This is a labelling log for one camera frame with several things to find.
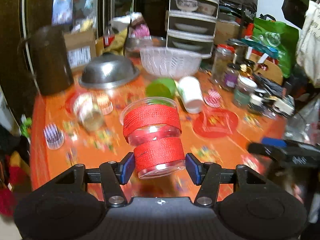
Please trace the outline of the white plastic basket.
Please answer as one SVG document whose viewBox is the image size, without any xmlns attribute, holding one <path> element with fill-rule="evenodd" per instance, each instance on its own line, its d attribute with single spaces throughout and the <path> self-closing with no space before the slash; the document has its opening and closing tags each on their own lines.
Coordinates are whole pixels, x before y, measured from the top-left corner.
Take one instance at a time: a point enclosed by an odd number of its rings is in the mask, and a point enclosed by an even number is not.
<svg viewBox="0 0 320 240">
<path fill-rule="evenodd" d="M 194 75 L 200 68 L 202 56 L 182 49 L 146 47 L 140 50 L 140 60 L 147 73 L 177 80 Z"/>
</svg>

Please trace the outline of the clear cup with red tape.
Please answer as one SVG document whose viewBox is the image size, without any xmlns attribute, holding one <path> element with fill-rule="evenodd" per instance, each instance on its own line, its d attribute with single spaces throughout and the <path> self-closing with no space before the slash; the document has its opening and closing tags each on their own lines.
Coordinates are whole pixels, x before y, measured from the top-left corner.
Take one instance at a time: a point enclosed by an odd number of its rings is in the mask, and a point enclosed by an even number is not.
<svg viewBox="0 0 320 240">
<path fill-rule="evenodd" d="M 148 97 L 126 106 L 120 114 L 123 136 L 133 147 L 139 179 L 168 176 L 185 169 L 178 104 Z"/>
</svg>

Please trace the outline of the tall clear empty jar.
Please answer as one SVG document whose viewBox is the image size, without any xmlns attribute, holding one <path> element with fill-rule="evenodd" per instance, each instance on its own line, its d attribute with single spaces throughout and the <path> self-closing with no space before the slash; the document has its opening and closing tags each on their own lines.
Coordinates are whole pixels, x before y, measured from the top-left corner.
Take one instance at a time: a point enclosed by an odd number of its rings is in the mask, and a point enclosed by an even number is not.
<svg viewBox="0 0 320 240">
<path fill-rule="evenodd" d="M 220 83 L 227 64 L 232 63 L 234 54 L 222 54 L 215 50 L 212 67 L 212 78 L 215 83 Z"/>
</svg>

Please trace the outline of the blue floral bowl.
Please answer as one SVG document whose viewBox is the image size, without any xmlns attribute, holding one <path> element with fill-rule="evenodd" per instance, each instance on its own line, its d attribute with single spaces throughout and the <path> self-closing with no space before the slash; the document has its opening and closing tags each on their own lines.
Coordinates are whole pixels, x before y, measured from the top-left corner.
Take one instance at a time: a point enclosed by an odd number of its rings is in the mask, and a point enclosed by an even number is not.
<svg viewBox="0 0 320 240">
<path fill-rule="evenodd" d="M 199 7 L 197 0 L 175 0 L 175 2 L 181 11 L 195 12 Z"/>
</svg>

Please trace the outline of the green shopping bag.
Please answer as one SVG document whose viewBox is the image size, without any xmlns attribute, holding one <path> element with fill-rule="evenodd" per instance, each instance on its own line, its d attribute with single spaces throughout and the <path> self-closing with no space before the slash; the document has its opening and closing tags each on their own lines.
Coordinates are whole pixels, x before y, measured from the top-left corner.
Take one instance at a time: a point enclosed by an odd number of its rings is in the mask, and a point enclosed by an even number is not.
<svg viewBox="0 0 320 240">
<path fill-rule="evenodd" d="M 283 77 L 290 77 L 296 63 L 298 29 L 284 22 L 276 21 L 271 15 L 261 15 L 253 21 L 253 34 L 241 39 L 246 45 L 267 54 L 278 61 Z"/>
</svg>

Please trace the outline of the dark brown pitcher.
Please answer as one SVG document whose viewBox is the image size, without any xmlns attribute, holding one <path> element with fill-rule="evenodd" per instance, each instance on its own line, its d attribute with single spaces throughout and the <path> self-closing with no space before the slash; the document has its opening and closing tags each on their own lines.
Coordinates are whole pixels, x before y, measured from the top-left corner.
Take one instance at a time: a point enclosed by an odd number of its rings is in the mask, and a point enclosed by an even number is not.
<svg viewBox="0 0 320 240">
<path fill-rule="evenodd" d="M 31 64 L 41 95 L 54 95 L 73 85 L 61 25 L 48 25 L 38 29 L 33 35 L 20 41 L 19 50 L 25 44 L 30 49 Z"/>
</svg>

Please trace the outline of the purple polka dot cupcake liner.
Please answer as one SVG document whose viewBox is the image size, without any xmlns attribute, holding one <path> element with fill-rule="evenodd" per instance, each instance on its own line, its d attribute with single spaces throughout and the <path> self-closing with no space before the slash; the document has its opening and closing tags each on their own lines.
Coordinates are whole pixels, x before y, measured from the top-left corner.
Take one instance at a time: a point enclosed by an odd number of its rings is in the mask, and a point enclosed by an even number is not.
<svg viewBox="0 0 320 240">
<path fill-rule="evenodd" d="M 63 132 L 54 123 L 47 124 L 43 129 L 43 133 L 47 147 L 50 150 L 59 149 L 65 142 Z"/>
</svg>

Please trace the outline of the glass jar red lid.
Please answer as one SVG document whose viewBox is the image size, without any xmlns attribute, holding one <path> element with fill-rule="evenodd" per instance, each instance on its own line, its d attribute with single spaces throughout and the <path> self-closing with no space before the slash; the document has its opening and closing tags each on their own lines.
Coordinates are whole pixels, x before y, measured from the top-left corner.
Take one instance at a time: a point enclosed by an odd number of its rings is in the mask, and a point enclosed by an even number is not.
<svg viewBox="0 0 320 240">
<path fill-rule="evenodd" d="M 234 54 L 235 49 L 232 46 L 226 44 L 218 44 L 217 51 L 222 54 Z"/>
</svg>

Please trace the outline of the white tiered dish rack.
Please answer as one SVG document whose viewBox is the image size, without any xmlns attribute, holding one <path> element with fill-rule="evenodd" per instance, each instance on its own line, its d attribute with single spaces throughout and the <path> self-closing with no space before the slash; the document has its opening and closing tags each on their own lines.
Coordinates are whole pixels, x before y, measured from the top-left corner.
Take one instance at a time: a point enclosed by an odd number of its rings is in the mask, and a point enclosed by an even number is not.
<svg viewBox="0 0 320 240">
<path fill-rule="evenodd" d="M 181 11 L 175 0 L 169 0 L 167 19 L 168 48 L 188 50 L 201 54 L 203 59 L 212 56 L 219 12 L 219 0 L 197 0 L 198 3 L 217 4 L 216 16 Z"/>
</svg>

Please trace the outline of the blue white snack bag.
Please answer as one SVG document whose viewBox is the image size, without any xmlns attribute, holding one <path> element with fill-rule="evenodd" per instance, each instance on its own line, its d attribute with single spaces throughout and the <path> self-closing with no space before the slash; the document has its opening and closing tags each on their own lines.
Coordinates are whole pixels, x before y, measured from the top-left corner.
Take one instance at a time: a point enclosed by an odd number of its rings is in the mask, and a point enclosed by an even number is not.
<svg viewBox="0 0 320 240">
<path fill-rule="evenodd" d="M 71 24 L 73 20 L 73 0 L 53 0 L 52 25 Z"/>
</svg>

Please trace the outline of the white paper cup leaf pattern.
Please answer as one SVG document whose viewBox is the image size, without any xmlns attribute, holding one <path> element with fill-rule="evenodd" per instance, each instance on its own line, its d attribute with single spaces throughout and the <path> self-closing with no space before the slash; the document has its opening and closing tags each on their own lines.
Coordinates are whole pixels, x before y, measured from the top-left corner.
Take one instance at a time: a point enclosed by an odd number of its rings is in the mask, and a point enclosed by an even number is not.
<svg viewBox="0 0 320 240">
<path fill-rule="evenodd" d="M 181 101 L 190 114 L 198 114 L 204 104 L 200 82 L 193 76 L 185 76 L 178 81 L 178 93 Z"/>
</svg>

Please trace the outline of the dark brown wardrobe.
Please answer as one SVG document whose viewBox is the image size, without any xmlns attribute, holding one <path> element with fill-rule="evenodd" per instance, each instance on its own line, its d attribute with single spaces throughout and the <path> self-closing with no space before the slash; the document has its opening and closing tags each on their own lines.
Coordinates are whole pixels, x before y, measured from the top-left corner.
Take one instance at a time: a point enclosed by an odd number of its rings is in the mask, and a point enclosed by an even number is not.
<svg viewBox="0 0 320 240">
<path fill-rule="evenodd" d="M 36 83 L 29 48 L 20 42 L 38 29 L 51 25 L 65 8 L 54 0 L 1 0 L 1 92 L 15 120 L 30 117 L 36 95 Z M 129 12 L 144 16 L 153 36 L 165 36 L 165 13 L 168 0 L 72 0 L 71 17 L 62 20 L 65 31 L 93 17 L 95 35 L 106 32 L 109 21 Z"/>
</svg>

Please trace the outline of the clear cup with yellow tape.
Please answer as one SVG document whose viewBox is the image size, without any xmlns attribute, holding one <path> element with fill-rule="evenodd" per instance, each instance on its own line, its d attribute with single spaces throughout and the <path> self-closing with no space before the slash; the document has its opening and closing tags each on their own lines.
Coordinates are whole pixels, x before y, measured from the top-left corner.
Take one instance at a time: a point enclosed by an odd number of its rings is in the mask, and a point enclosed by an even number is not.
<svg viewBox="0 0 320 240">
<path fill-rule="evenodd" d="M 77 95 L 72 103 L 72 112 L 87 132 L 94 132 L 105 123 L 96 98 L 91 93 Z"/>
</svg>

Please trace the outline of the white power adapter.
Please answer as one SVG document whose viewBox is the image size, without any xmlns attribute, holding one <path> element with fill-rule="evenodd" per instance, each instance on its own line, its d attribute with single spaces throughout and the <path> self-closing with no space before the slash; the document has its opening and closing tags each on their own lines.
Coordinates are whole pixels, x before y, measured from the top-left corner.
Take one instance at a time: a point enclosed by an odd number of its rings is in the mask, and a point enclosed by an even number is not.
<svg viewBox="0 0 320 240">
<path fill-rule="evenodd" d="M 278 98 L 273 106 L 272 109 L 279 114 L 285 115 L 285 116 L 291 116 L 295 111 L 295 102 L 293 97 L 287 96 L 285 98 Z"/>
</svg>

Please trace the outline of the orange polka dot cupcake liner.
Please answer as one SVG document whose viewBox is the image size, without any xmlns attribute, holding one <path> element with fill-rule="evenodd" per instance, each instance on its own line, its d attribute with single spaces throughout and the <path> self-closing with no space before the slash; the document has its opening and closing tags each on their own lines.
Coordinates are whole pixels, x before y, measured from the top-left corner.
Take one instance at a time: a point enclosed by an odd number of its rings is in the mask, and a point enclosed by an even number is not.
<svg viewBox="0 0 320 240">
<path fill-rule="evenodd" d="M 113 111 L 112 101 L 108 94 L 99 93 L 95 98 L 103 115 L 108 115 Z"/>
</svg>

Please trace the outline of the small jar black lid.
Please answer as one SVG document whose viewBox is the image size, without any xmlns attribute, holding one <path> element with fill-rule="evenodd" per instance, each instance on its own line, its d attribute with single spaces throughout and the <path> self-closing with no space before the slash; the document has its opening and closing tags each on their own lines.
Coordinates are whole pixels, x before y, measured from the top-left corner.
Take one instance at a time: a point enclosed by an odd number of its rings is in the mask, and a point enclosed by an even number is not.
<svg viewBox="0 0 320 240">
<path fill-rule="evenodd" d="M 233 90 L 237 84 L 240 66 L 238 64 L 229 63 L 225 68 L 222 76 L 222 87 L 225 90 Z"/>
</svg>

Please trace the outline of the black toy car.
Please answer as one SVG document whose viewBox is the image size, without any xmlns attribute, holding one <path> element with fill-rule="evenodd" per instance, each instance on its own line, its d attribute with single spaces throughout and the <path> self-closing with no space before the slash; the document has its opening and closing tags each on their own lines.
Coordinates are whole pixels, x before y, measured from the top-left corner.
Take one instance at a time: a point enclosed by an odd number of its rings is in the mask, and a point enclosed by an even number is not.
<svg viewBox="0 0 320 240">
<path fill-rule="evenodd" d="M 248 112 L 255 115 L 262 115 L 265 110 L 263 98 L 251 94 L 250 100 L 248 103 Z"/>
</svg>

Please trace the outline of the gripper body right handheld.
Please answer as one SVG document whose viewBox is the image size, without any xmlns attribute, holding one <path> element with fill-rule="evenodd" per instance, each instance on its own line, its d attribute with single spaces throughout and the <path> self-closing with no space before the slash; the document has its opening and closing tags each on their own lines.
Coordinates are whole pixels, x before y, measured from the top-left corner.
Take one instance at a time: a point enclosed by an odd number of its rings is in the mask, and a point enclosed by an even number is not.
<svg viewBox="0 0 320 240">
<path fill-rule="evenodd" d="M 319 167 L 319 146 L 285 140 L 286 146 L 281 148 L 282 162 L 291 166 Z"/>
</svg>

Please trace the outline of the steel colander bowl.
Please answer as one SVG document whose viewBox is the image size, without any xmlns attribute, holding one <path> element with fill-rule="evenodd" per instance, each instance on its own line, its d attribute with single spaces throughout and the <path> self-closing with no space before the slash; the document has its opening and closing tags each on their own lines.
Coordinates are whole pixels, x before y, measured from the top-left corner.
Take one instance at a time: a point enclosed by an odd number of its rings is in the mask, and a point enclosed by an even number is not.
<svg viewBox="0 0 320 240">
<path fill-rule="evenodd" d="M 88 89 L 112 89 L 126 85 L 139 74 L 140 70 L 127 57 L 103 53 L 84 67 L 79 85 Z"/>
</svg>

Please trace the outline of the cardboard box with label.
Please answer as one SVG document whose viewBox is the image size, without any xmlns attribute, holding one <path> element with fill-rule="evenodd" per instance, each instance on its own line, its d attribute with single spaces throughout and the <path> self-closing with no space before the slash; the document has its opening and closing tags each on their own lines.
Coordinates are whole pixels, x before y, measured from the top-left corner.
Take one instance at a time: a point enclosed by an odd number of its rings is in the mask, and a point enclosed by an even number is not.
<svg viewBox="0 0 320 240">
<path fill-rule="evenodd" d="M 73 72 L 83 70 L 97 56 L 93 29 L 64 34 L 68 62 Z"/>
</svg>

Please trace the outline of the pink floral bowl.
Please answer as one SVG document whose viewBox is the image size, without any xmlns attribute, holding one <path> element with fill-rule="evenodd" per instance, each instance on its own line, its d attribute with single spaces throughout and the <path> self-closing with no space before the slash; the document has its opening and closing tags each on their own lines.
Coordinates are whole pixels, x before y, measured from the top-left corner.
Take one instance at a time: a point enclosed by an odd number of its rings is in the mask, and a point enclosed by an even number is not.
<svg viewBox="0 0 320 240">
<path fill-rule="evenodd" d="M 209 15 L 209 16 L 216 16 L 217 13 L 217 4 L 207 4 L 207 3 L 198 3 L 198 12 Z"/>
</svg>

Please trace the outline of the green plastic cup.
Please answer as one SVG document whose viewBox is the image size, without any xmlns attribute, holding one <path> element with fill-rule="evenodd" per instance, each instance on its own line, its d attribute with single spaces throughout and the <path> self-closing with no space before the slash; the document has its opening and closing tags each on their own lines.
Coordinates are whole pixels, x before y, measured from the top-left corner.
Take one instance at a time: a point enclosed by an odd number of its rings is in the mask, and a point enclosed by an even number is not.
<svg viewBox="0 0 320 240">
<path fill-rule="evenodd" d="M 176 93 L 176 82 L 171 78 L 158 78 L 153 80 L 145 89 L 148 97 L 165 97 L 173 99 Z"/>
</svg>

